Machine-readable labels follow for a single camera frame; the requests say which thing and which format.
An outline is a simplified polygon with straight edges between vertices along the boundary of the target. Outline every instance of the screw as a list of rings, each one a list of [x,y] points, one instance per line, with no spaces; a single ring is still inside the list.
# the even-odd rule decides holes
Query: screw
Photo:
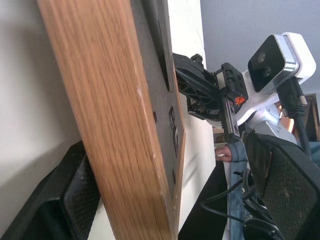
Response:
[[[305,96],[300,96],[300,101],[302,103],[302,106],[307,106],[308,105],[308,102],[307,102],[307,99],[305,98]]]

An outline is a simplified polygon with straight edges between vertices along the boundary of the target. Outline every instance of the white wall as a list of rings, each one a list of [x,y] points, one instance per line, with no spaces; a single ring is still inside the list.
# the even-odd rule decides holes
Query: white wall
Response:
[[[36,0],[0,1],[0,236],[80,140]]]
[[[208,70],[228,62],[240,72],[271,34],[301,34],[317,70],[301,85],[305,94],[320,92],[320,2],[318,0],[201,0]]]
[[[172,51],[188,57],[206,55],[199,0],[169,0]],[[187,112],[186,97],[180,94],[186,134],[179,229],[194,206],[216,166],[212,126]]]

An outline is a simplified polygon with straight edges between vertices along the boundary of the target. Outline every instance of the wooden edge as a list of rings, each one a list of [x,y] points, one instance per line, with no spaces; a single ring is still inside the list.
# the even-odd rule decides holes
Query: wooden edge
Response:
[[[177,231],[179,231],[179,221],[180,221],[180,207],[181,207],[181,195],[182,195],[182,184],[183,184],[183,175],[184,175],[184,163],[185,163],[185,146],[186,146],[186,130],[185,130],[185,122],[184,122],[184,116],[181,109],[181,103],[180,103],[180,96],[179,96],[179,89],[178,89],[178,82],[177,82],[177,76],[176,76],[176,69],[175,64],[173,64],[173,76],[174,76],[174,87],[175,92],[177,96],[178,106],[179,106],[179,113],[183,128],[183,135],[182,135],[182,141],[181,141],[181,148],[180,148],[180,156],[179,156],[179,162],[177,167],[177,175],[176,175],[176,186],[174,188],[173,192],[173,208],[175,210],[175,220],[176,220],[176,228]]]
[[[115,238],[178,239],[130,1],[38,4]]]

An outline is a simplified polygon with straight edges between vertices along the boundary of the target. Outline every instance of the wooden board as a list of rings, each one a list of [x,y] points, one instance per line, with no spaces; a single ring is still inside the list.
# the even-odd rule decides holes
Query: wooden board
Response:
[[[178,239],[130,1],[38,3],[115,238]]]
[[[162,38],[170,36],[170,28],[162,23],[169,21],[169,13],[164,11],[166,0],[130,0],[130,3],[151,107],[156,116],[166,180],[170,195],[174,197],[184,125],[180,118],[173,62],[171,68],[166,67],[173,59],[172,50],[169,44],[162,44],[165,42]]]

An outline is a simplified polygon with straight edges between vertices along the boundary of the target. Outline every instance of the orange logo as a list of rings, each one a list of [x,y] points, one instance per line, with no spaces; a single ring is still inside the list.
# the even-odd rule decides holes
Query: orange logo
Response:
[[[245,101],[245,98],[243,96],[237,96],[235,98],[235,104],[237,104],[238,106],[240,106],[244,101]]]

